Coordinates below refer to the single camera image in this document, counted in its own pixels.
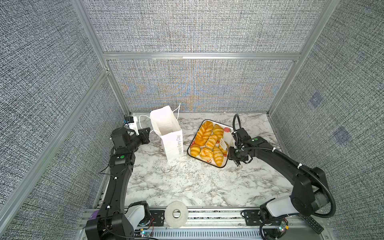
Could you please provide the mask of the white slotted bread tongs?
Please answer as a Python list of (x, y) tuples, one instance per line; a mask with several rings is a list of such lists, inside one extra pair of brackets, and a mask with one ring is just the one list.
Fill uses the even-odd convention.
[(221, 138), (220, 141), (219, 141), (219, 149), (223, 152), (223, 153), (227, 153), (229, 148), (230, 147), (233, 147), (235, 144), (235, 140), (234, 139), (224, 139), (224, 138)]

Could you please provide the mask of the white paper gift bag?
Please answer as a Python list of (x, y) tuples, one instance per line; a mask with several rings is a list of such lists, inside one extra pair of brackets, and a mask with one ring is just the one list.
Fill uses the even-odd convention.
[(152, 132), (157, 134), (162, 142), (166, 158), (169, 162), (174, 162), (184, 154), (183, 130), (178, 122), (180, 114), (179, 106), (172, 110), (170, 106), (153, 110), (150, 115), (139, 115), (138, 121), (141, 127), (141, 117), (151, 120)]

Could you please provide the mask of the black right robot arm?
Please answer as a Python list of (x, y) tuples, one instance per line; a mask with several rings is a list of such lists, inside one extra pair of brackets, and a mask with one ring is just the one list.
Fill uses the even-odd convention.
[(289, 196), (269, 200), (260, 206), (259, 215), (263, 221), (293, 214), (308, 217), (329, 203), (331, 212), (324, 217), (334, 213), (335, 200), (331, 197), (324, 171), (311, 169), (292, 160), (262, 137), (251, 138), (243, 128), (235, 130), (232, 135), (235, 146), (229, 148), (229, 160), (239, 164), (250, 163), (253, 158), (258, 158), (278, 171), (293, 186)]

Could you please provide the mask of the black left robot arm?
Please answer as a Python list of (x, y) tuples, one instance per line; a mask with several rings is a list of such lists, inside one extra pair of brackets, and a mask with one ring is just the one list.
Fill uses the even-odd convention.
[(150, 143), (150, 131), (144, 128), (135, 132), (124, 127), (112, 131), (109, 184), (96, 217), (87, 221), (85, 232), (89, 240), (133, 240), (139, 223), (149, 217), (146, 202), (134, 203), (126, 211), (125, 199), (135, 152)]

